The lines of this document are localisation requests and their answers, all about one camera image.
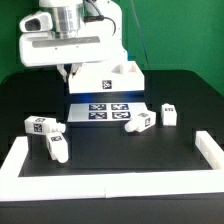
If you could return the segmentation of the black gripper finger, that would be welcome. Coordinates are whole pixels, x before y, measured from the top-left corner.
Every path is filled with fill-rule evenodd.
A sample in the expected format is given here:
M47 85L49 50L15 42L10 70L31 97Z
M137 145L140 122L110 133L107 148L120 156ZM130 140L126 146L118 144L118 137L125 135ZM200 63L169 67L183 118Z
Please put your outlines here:
M57 65L57 70L61 74L63 80L66 80L67 72L66 72L66 70L64 68L64 65Z
M70 74L71 75L75 75L78 71L78 69L82 66L82 64L80 63L74 63L71 65L71 70L70 70Z

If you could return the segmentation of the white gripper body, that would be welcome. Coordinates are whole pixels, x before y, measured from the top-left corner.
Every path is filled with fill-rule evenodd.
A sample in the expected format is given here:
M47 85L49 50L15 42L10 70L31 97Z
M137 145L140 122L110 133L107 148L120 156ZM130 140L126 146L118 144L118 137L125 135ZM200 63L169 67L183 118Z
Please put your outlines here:
M74 38L56 38L53 32L26 33L19 40L20 58L27 67L123 61L121 32L111 25L85 25Z

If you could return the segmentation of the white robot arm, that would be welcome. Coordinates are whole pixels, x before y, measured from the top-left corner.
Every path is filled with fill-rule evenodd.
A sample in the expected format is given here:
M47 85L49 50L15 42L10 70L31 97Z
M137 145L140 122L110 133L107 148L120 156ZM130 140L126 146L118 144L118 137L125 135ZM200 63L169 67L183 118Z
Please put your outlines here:
M40 10L23 18L19 53L27 67L120 63L122 11L112 0L39 0Z

